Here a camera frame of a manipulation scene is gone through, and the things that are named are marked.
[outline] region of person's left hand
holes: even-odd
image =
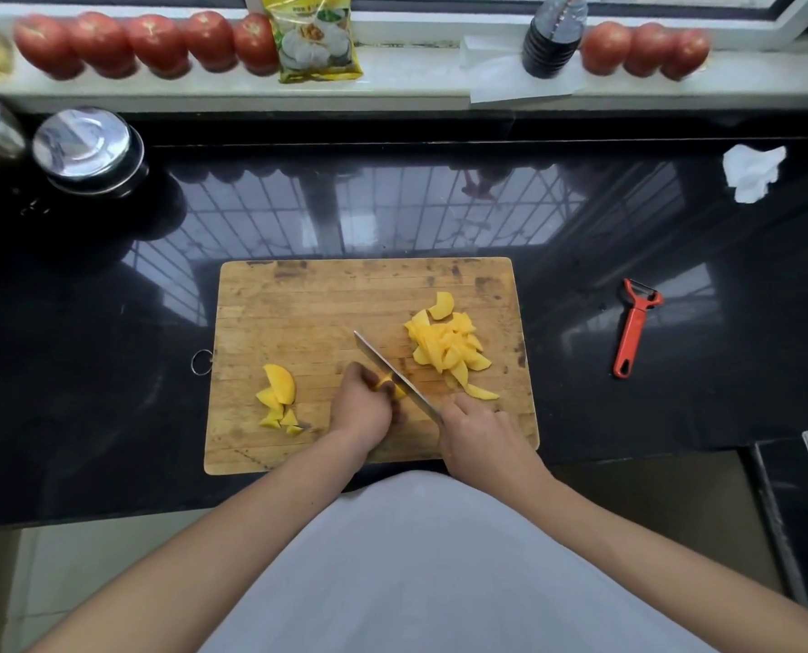
[[[400,404],[392,398],[395,385],[388,381],[374,392],[377,383],[376,373],[351,362],[332,401],[329,431],[353,436],[365,455],[386,437],[392,422],[401,419]]]

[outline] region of soy sauce bottle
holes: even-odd
[[[525,44],[521,63],[534,77],[555,77],[579,48],[588,18],[585,0],[546,0],[537,9]]]

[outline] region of wooden cutting board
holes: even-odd
[[[522,336],[519,299],[508,258],[403,258],[225,263],[219,279],[211,403],[204,448],[208,474],[270,470],[326,432],[340,374],[351,361],[376,368],[356,348],[353,330],[397,365],[435,405],[452,393],[432,367],[416,364],[404,322],[431,307],[437,291],[474,321],[493,364],[472,382],[497,401],[534,446],[540,443]],[[267,408],[262,365],[295,378],[295,412],[311,424],[297,437],[259,427]],[[439,431],[406,399],[407,422],[393,428],[369,462],[440,458]]]

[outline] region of person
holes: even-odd
[[[449,474],[341,491],[399,413],[349,365],[329,432],[162,545],[34,653],[808,653],[808,611],[555,480],[511,418],[443,405]]]

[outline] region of white tissue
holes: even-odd
[[[784,146],[772,151],[756,151],[743,144],[725,153],[725,177],[736,188],[734,201],[754,204],[767,194],[769,184],[779,180],[779,164],[785,160]]]
[[[470,102],[512,101],[519,98],[568,96],[585,86],[579,52],[558,75],[533,77],[521,65],[521,37],[465,36],[459,63],[470,88]]]

